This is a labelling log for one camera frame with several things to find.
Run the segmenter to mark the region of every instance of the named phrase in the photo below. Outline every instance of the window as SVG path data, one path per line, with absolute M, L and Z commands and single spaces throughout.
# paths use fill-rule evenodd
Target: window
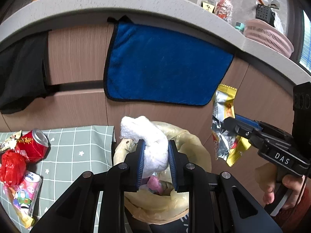
M 311 22 L 304 12 L 304 43 L 299 63 L 311 72 Z

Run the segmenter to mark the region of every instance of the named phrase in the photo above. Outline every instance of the crumpled white tissue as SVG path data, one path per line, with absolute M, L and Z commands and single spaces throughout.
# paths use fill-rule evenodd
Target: crumpled white tissue
M 143 178 L 148 178 L 154 172 L 162 172 L 168 167 L 167 137 L 145 116 L 138 118 L 123 117 L 121 120 L 121 138 L 133 139 L 135 143 L 139 139 L 145 141 Z

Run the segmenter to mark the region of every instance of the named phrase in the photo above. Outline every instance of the red soda can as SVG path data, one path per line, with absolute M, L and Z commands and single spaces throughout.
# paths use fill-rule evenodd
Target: red soda can
M 21 154 L 27 163 L 35 163 L 44 157 L 48 147 L 49 142 L 44 133 L 39 129 L 33 129 L 18 139 L 15 152 Z

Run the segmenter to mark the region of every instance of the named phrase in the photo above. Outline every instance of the black cable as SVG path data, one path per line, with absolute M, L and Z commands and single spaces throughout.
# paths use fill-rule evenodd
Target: black cable
M 284 226 L 285 226 L 286 223 L 288 222 L 288 219 L 293 215 L 293 213 L 295 213 L 295 211 L 296 211 L 296 209 L 297 209 L 298 201 L 301 199 L 301 196 L 302 196 L 303 191 L 304 191 L 304 189 L 305 189 L 306 182 L 307 182 L 307 178 L 308 178 L 308 176 L 310 175 L 310 170 L 311 170 L 311 166 L 310 166 L 309 169 L 308 169 L 307 175 L 304 177 L 304 183 L 302 184 L 302 187 L 301 187 L 301 190 L 300 190 L 298 199 L 297 199 L 297 201 L 296 201 L 296 203 L 295 203 L 295 206 L 294 206 L 292 212 L 290 213 L 290 215 L 286 218 L 285 222 L 282 224 L 281 229 L 284 228 Z

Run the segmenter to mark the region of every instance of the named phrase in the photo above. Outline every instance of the countertop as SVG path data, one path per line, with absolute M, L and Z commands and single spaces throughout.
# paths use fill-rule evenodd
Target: countertop
M 88 10 L 127 10 L 181 21 L 190 27 L 207 31 L 267 63 L 293 84 L 311 81 L 311 76 L 293 61 L 246 38 L 221 18 L 188 0 L 35 0 L 1 23 L 0 44 L 39 21 Z

